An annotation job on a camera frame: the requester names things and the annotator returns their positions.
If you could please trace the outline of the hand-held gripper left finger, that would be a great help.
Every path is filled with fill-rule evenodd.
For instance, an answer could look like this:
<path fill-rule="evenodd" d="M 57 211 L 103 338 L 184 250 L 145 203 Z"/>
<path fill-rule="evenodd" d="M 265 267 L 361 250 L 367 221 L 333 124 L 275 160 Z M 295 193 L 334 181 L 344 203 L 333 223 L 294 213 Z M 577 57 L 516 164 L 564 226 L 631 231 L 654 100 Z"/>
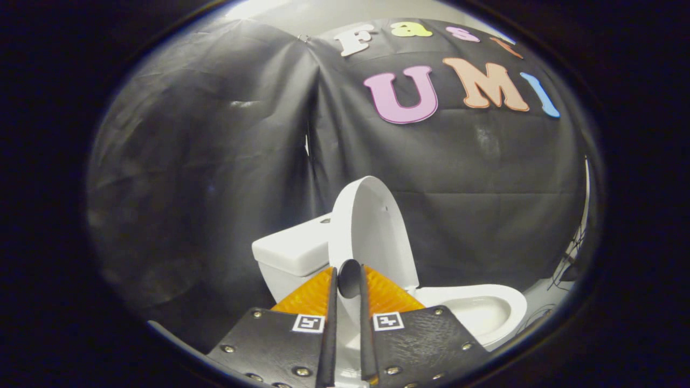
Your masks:
<path fill-rule="evenodd" d="M 337 270 L 320 271 L 273 308 L 250 309 L 209 358 L 272 387 L 333 387 Z"/>

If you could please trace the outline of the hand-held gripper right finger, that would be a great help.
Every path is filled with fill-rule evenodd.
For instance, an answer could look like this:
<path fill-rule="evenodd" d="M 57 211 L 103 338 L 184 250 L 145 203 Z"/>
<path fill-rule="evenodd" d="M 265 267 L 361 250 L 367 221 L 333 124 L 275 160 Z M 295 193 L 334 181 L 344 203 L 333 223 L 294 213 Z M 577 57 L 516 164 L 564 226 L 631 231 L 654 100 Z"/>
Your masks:
<path fill-rule="evenodd" d="M 489 353 L 449 307 L 424 307 L 362 265 L 361 376 L 370 386 L 444 386 L 472 374 Z"/>

